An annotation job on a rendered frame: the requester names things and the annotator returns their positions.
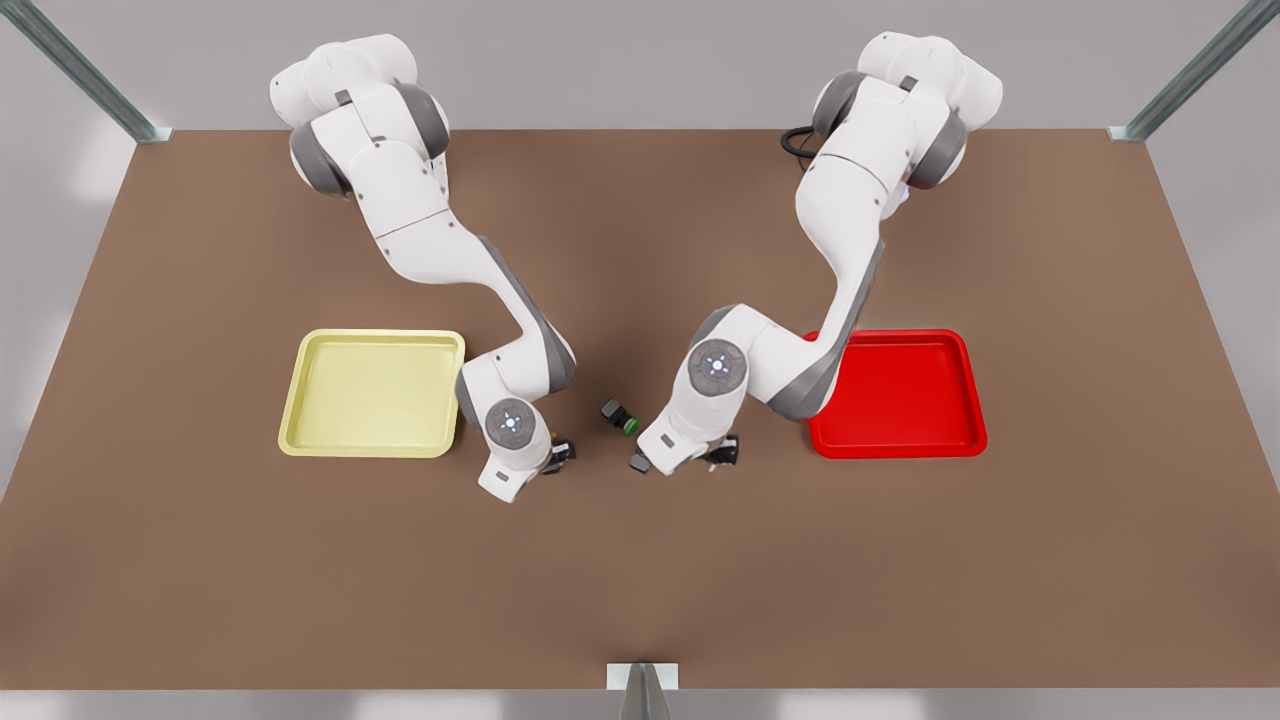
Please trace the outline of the red tray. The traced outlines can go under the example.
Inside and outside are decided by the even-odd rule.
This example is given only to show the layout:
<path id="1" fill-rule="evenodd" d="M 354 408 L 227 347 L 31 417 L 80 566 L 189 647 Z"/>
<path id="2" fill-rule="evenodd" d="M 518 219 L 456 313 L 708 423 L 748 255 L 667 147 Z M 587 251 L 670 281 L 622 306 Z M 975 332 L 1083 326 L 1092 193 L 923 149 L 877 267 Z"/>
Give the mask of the red tray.
<path id="1" fill-rule="evenodd" d="M 963 337 L 855 331 L 828 404 L 808 421 L 827 459 L 974 457 L 988 438 Z"/>

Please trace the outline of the silver frame post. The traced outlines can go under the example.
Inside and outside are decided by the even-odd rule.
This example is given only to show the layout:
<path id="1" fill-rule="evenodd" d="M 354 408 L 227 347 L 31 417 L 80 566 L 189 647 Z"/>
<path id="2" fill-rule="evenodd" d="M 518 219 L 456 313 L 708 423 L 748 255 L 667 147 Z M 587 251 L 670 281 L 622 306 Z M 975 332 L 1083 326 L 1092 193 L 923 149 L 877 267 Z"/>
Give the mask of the silver frame post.
<path id="1" fill-rule="evenodd" d="M 1248 0 L 1239 12 L 1110 141 L 1143 143 L 1217 74 L 1254 36 L 1280 18 L 1280 0 Z"/>
<path id="2" fill-rule="evenodd" d="M 0 0 L 9 19 L 64 76 L 136 143 L 169 143 L 174 129 L 155 126 L 32 0 Z"/>
<path id="3" fill-rule="evenodd" d="M 620 720 L 671 720 L 666 691 L 678 689 L 678 665 L 607 664 L 605 688 L 623 692 Z"/>

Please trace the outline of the pale yellow tray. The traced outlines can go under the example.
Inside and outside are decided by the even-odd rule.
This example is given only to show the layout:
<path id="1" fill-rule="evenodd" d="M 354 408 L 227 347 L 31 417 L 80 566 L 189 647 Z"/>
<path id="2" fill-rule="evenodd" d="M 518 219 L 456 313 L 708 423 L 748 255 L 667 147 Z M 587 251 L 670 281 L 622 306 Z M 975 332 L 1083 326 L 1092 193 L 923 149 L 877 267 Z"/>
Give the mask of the pale yellow tray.
<path id="1" fill-rule="evenodd" d="M 430 459 L 454 441 L 453 331 L 316 329 L 300 342 L 278 432 L 301 457 Z"/>

